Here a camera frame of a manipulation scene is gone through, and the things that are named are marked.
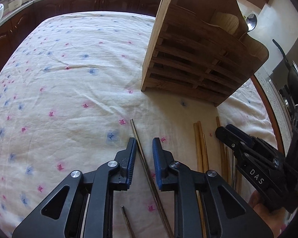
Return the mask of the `person's right hand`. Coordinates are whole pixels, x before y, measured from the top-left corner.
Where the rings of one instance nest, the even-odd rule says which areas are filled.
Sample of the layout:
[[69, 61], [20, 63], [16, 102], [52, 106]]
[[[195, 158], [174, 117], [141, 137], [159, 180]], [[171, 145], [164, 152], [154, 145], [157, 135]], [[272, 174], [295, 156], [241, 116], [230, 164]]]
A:
[[248, 204], [269, 226], [274, 237], [278, 237], [284, 228], [286, 210], [281, 208], [270, 212], [268, 208], [261, 203], [260, 193], [257, 190], [253, 191], [251, 194]]

